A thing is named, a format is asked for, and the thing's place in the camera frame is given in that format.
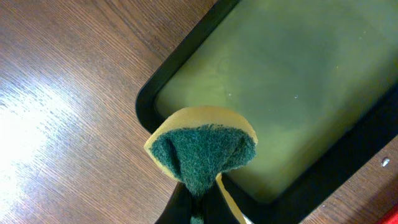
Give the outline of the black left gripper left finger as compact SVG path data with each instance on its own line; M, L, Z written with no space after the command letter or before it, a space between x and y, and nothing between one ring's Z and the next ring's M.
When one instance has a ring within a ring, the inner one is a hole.
M191 193L179 182L155 224L190 224L192 202Z

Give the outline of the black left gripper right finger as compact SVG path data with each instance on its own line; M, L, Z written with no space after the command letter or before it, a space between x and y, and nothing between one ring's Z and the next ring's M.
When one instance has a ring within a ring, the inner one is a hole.
M202 198L204 224L238 224L217 183Z

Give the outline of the yellow green sponge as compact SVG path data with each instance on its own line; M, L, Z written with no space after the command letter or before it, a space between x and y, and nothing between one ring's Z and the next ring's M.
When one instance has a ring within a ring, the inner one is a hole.
M258 138L240 114L215 106L188 107L169 116L144 144L164 174L192 195L190 223L204 223L202 198L214 183L239 223L245 218L225 189L223 174L246 166L256 156Z

